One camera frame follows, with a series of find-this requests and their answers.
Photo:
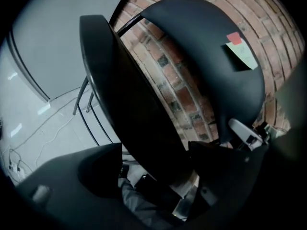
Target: black chair seat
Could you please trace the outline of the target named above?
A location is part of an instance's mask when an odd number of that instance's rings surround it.
[[[221,143],[233,137],[230,118],[252,125],[264,101],[262,70],[254,53],[259,66],[251,70],[229,52],[227,35],[238,32],[247,40],[222,10],[204,0],[163,0],[141,16],[169,35],[199,68]]]
[[[88,80],[114,131],[157,180],[185,181],[192,169],[172,121],[137,63],[102,15],[81,16]]]

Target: brick wall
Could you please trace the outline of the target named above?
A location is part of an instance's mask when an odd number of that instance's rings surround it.
[[[115,31],[160,0],[128,0],[115,22]],[[207,0],[222,9],[240,28],[258,57],[265,78],[266,101],[256,122],[266,120],[288,129],[289,122],[273,94],[282,86],[304,51],[305,42],[278,0]],[[172,119],[181,140],[218,138],[206,90],[188,71],[184,53],[158,27],[142,20],[123,37]]]

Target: red sticky note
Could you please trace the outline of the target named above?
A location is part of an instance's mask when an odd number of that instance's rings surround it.
[[[230,42],[232,42],[234,45],[238,45],[242,43],[240,34],[238,32],[231,33],[227,35],[227,38]]]

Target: chair backrest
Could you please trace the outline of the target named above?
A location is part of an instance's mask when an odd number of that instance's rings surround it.
[[[225,45],[229,43],[227,35],[234,32],[247,40],[222,10],[204,0],[162,0],[143,10],[141,16],[168,34],[196,63],[221,143],[233,136],[227,124],[230,118],[252,125],[264,101],[262,70],[254,53],[258,67],[243,66],[242,70],[243,63]]]
[[[156,180],[186,181],[192,168],[172,121],[102,15],[80,17],[80,42],[93,92],[130,154]]]

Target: yellow sticky note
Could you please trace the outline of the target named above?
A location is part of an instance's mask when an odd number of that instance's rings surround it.
[[[258,64],[249,49],[247,43],[244,41],[244,39],[241,38],[241,43],[238,45],[234,45],[233,43],[226,43],[226,45],[231,49],[232,52],[235,53],[236,56],[240,58],[244,62],[245,65],[247,65],[249,68],[256,69],[258,67]]]

